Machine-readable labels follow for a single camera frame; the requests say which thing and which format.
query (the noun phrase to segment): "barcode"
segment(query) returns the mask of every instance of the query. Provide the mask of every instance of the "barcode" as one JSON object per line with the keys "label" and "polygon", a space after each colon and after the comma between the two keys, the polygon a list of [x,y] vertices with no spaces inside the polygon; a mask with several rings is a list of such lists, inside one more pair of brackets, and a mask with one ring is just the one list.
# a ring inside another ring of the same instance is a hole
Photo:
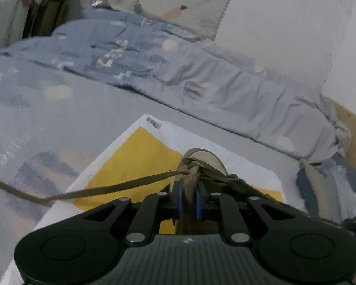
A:
{"label": "barcode", "polygon": [[157,121],[154,121],[151,117],[146,117],[146,120],[152,124],[156,129],[160,129],[162,124],[157,122]]}

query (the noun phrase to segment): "shoelace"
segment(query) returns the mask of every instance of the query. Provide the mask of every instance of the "shoelace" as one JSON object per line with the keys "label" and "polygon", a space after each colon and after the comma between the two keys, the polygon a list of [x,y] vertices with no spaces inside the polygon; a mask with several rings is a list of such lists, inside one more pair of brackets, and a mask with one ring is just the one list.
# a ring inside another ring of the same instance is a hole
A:
{"label": "shoelace", "polygon": [[[213,183],[221,183],[223,182],[224,185],[229,184],[235,191],[242,191],[242,189],[235,183],[235,182],[241,182],[245,183],[243,179],[239,179],[237,175],[235,174],[230,174],[230,175],[225,175],[221,171],[217,170],[216,168],[212,167],[211,165],[207,164],[206,162],[199,160],[195,157],[192,158],[184,158],[182,159],[183,163],[187,165],[187,168],[193,168],[195,166],[200,167],[202,175],[201,179],[207,180]],[[33,203],[37,203],[40,205],[48,206],[50,207],[52,203],[56,200],[70,200],[70,199],[75,199],[75,198],[83,198],[83,197],[90,197],[90,196],[96,196],[96,195],[103,195],[103,194],[109,194],[109,193],[115,193],[119,191],[124,191],[124,190],[129,190],[131,188],[136,188],[138,186],[143,186],[143,185],[148,185],[152,184],[154,182],[158,182],[176,175],[188,175],[188,171],[168,171],[168,172],[163,172],[161,174],[156,174],[152,176],[147,176],[147,177],[142,177],[138,179],[134,179],[131,181],[123,182],[120,184],[115,184],[111,186],[101,186],[101,187],[96,187],[96,188],[87,188],[84,190],[80,191],[73,191],[69,193],[64,193],[64,194],[58,194],[58,195],[53,195],[53,196],[48,196],[45,198],[34,196],[31,194],[28,194],[26,192],[20,191],[12,186],[9,186],[5,184],[4,182],[0,181],[0,189],[4,190],[5,192],[12,194],[18,198],[31,201]],[[257,191],[256,189],[255,192],[257,193],[256,195],[262,195],[261,192]]]}

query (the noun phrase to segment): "pineapple print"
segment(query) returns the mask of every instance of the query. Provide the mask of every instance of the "pineapple print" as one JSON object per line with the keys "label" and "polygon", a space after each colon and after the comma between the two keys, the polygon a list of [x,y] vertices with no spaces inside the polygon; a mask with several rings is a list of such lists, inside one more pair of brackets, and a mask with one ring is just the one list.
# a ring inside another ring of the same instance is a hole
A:
{"label": "pineapple print", "polygon": [[181,7],[176,7],[168,11],[165,15],[162,16],[163,19],[172,20],[179,17],[182,14],[183,10],[188,9],[187,5],[181,5]]}
{"label": "pineapple print", "polygon": [[142,6],[140,0],[136,0],[136,4],[134,5],[133,10],[137,15],[142,14]]}

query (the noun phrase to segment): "blue fabric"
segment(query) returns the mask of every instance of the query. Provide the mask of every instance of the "blue fabric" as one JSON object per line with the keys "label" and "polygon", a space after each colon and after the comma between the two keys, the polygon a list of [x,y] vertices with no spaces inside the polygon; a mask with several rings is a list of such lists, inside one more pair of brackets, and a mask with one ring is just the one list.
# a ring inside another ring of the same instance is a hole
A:
{"label": "blue fabric", "polygon": [[319,217],[318,201],[315,196],[314,190],[311,187],[310,181],[307,178],[304,168],[300,169],[297,173],[295,180],[301,196],[303,197],[306,205],[306,209],[312,217]]}
{"label": "blue fabric", "polygon": [[48,38],[25,39],[0,54],[132,88],[295,158],[322,161],[337,152],[321,101],[309,101],[313,90],[261,76],[254,62],[233,64],[224,48],[170,24],[108,9],[83,13],[86,19]]}
{"label": "blue fabric", "polygon": [[348,182],[352,190],[356,193],[356,169],[353,168],[348,161],[340,155],[334,155],[332,159],[336,162],[336,164],[343,166],[346,169]]}
{"label": "blue fabric", "polygon": [[329,204],[337,203],[340,215],[334,215],[335,219],[332,219],[332,221],[335,222],[339,218],[344,221],[356,217],[356,197],[348,182],[346,169],[337,165],[333,159],[329,159],[317,166],[317,170],[323,175],[322,182],[327,186],[327,192],[329,194],[335,193]]}

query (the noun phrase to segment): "beige sneaker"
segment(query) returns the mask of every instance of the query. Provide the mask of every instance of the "beige sneaker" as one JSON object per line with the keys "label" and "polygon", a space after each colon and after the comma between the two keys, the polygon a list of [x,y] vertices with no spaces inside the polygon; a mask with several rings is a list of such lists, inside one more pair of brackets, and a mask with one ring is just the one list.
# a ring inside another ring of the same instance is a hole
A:
{"label": "beige sneaker", "polygon": [[[183,218],[175,222],[176,234],[211,234],[218,233],[219,229],[216,222],[198,221],[194,211],[195,191],[202,174],[201,168],[210,168],[215,173],[222,176],[228,176],[223,163],[212,152],[204,149],[194,148],[188,150],[182,157],[176,171],[189,172],[188,175],[177,175],[172,177],[170,191],[173,189],[175,181],[183,180],[184,200],[187,207],[187,213]],[[222,183],[205,183],[207,192],[221,192]]]}

